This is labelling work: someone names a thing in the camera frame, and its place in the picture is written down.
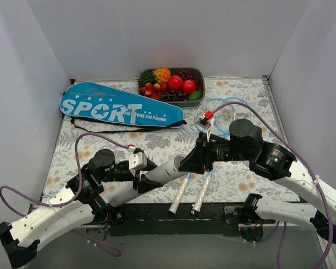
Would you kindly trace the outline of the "white shuttlecock tube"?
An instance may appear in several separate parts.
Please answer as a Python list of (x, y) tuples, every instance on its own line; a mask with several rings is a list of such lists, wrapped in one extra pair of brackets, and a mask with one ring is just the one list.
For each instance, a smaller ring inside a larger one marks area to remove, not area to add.
[(115, 191), (108, 194), (108, 204), (118, 207), (144, 193), (155, 188), (160, 188), (168, 182), (182, 177), (186, 172), (179, 171), (178, 167), (183, 158), (183, 155), (177, 155), (164, 164), (148, 171), (146, 174), (142, 174), (137, 189), (133, 188), (132, 182), (122, 184)]

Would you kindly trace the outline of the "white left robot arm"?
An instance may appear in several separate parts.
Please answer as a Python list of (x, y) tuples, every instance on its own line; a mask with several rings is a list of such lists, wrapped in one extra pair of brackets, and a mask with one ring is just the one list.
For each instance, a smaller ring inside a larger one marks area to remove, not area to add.
[(0, 240), (12, 268), (24, 266), (46, 243), (82, 224), (104, 223), (111, 208), (163, 186), (173, 173), (174, 164), (156, 166), (143, 151), (118, 164), (111, 150), (98, 151), (48, 206), (0, 224)]

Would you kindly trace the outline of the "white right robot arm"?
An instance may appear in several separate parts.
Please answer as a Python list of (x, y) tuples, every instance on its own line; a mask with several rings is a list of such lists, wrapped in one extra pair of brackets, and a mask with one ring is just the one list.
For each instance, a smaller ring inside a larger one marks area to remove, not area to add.
[(296, 193), (304, 203), (269, 200), (249, 194), (241, 207), (228, 217), (239, 224), (277, 220), (315, 229), (323, 239), (333, 233), (336, 244), (336, 190), (321, 179), (313, 179), (306, 165), (286, 148), (263, 141), (262, 130), (247, 119), (229, 126), (228, 140), (201, 132), (195, 147), (180, 162), (179, 171), (204, 174), (215, 162), (248, 161), (249, 170)]

